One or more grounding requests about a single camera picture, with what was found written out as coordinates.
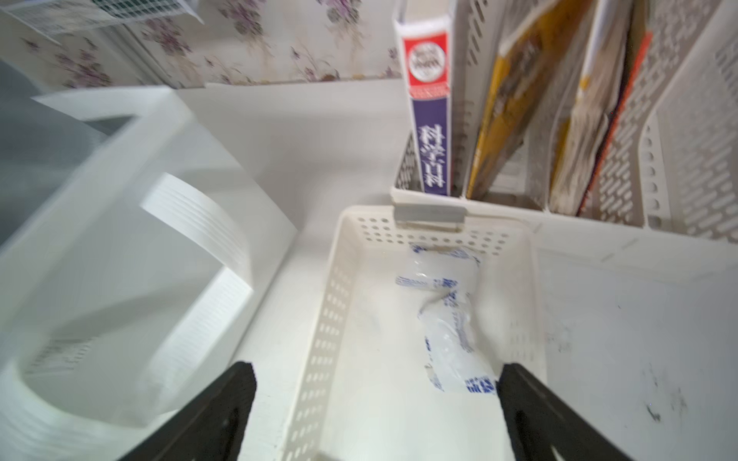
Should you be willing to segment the white plastic file organizer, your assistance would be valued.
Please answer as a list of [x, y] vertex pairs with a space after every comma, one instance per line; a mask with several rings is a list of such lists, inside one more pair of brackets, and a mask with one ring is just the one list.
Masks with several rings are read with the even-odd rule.
[[[579, 32], [474, 205], [559, 212], [587, 34]], [[737, 240], [737, 5], [636, 1], [611, 105], [578, 183], [577, 215], [706, 240]]]

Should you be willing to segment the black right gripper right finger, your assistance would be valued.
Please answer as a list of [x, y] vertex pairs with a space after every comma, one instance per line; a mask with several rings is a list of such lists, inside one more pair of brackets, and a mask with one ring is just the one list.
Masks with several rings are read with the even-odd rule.
[[523, 365], [507, 363], [497, 390], [515, 459], [628, 460]]

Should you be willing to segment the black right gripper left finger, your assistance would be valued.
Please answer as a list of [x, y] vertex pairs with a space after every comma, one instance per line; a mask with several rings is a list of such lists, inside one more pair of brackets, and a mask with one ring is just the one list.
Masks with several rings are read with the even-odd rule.
[[253, 365], [234, 363], [124, 460], [236, 460], [258, 388]]

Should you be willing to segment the purple white spine book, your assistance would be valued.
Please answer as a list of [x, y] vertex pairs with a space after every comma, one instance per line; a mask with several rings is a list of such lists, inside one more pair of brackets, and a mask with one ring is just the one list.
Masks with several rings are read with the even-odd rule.
[[448, 196], [452, 188], [452, 57], [450, 17], [395, 19], [421, 190]]

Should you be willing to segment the white perforated plastic basket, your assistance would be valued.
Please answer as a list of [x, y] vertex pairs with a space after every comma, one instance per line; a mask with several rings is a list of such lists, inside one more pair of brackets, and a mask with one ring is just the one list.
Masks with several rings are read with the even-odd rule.
[[340, 216], [321, 306], [284, 433], [284, 460], [509, 460], [499, 399], [429, 379], [418, 313], [428, 292], [399, 286], [414, 244], [480, 256], [472, 329], [495, 370], [546, 376], [534, 233], [503, 217], [436, 207]]

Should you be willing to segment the ice pack with blue print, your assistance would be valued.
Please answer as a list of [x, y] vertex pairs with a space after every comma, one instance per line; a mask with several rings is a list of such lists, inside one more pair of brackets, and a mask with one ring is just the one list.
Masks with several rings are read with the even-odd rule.
[[439, 293], [419, 309], [428, 354], [425, 370], [441, 392], [495, 395], [497, 376], [477, 347], [471, 307], [458, 293]]

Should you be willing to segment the white insulated delivery bag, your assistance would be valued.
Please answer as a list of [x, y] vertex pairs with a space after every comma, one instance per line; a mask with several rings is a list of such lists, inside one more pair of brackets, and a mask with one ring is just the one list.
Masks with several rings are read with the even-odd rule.
[[230, 367], [296, 232], [175, 90], [2, 65], [2, 458], [154, 434]]

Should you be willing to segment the yellow brown magazines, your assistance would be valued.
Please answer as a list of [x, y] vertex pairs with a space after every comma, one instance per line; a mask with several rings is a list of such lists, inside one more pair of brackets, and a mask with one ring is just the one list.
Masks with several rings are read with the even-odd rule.
[[528, 155], [520, 207], [575, 216], [585, 201], [648, 23], [647, 1], [507, 1], [461, 195], [503, 203], [492, 190]]

